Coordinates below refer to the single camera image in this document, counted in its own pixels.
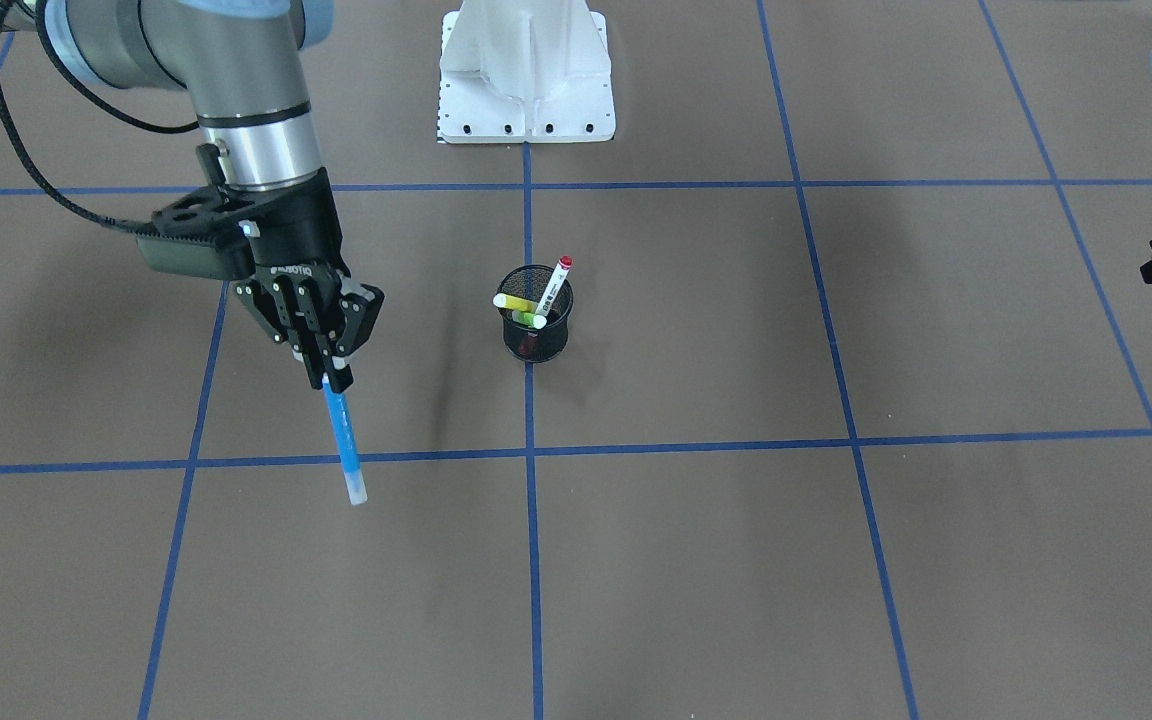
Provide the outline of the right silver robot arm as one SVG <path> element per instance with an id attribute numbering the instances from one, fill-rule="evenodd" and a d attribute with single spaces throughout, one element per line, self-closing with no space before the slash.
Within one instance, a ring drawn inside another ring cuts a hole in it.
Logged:
<path id="1" fill-rule="evenodd" d="M 353 386 L 353 356 L 384 295 L 353 278 L 317 141 L 301 50 L 332 28 L 329 1 L 0 1 L 1 36 L 35 32 L 73 88 L 189 94 L 204 185 L 146 222 L 82 209 L 41 176 L 0 81 L 0 120 L 52 200 L 132 234 L 156 272 L 229 281 L 271 342 L 291 348 L 316 389 Z"/>

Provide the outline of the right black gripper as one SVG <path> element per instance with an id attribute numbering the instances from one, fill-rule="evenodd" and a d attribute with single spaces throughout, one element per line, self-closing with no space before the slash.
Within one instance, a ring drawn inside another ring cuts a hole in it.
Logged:
<path id="1" fill-rule="evenodd" d="M 353 276 L 328 170 L 271 190 L 223 184 L 223 211 L 253 225 L 244 296 L 271 340 L 291 346 L 314 391 L 353 386 L 353 357 L 371 338 L 384 291 Z"/>

